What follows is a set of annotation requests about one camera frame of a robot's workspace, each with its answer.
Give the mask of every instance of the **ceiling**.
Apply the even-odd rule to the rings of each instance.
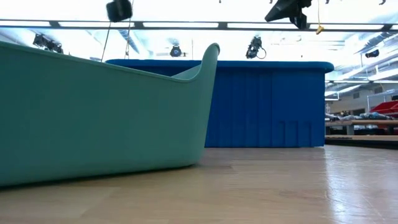
[[[106,3],[111,0],[19,0],[5,1],[0,7],[0,19],[23,19],[43,21],[79,21],[79,26],[91,26],[85,21],[107,21]],[[274,5],[270,0],[134,0],[132,21],[216,21],[216,22],[265,22],[264,17]],[[398,24],[398,1],[387,0],[325,0],[312,1],[312,6],[303,12],[308,22],[335,24]],[[253,31],[253,30],[134,30],[126,28],[107,29],[51,29],[45,28],[0,28],[0,40],[32,45],[35,34],[43,34],[62,44],[66,54],[82,58],[139,58],[167,60],[200,60],[206,47],[213,42],[220,44],[220,60],[247,60],[245,53],[254,36],[260,36],[266,50],[264,60],[327,61],[336,71],[326,79],[366,78],[370,72],[388,71],[397,57],[398,38],[393,34],[374,46],[369,40],[379,37],[380,32],[314,32],[300,31]],[[172,58],[169,55],[173,44],[178,44],[186,57]],[[380,49],[378,58],[365,58],[365,51]],[[371,65],[355,74],[355,70]]]

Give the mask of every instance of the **yellow cable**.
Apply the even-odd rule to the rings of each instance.
[[[321,19],[320,19],[320,1],[318,0],[318,29],[316,34],[320,34],[325,28],[321,26]]]

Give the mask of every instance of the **wooden floor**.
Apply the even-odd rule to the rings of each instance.
[[[3,190],[0,223],[398,223],[398,151],[208,149],[187,169]]]

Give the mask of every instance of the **light wood flooring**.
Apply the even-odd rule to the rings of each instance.
[[[398,223],[398,151],[207,149],[185,169],[2,190],[0,223]]]

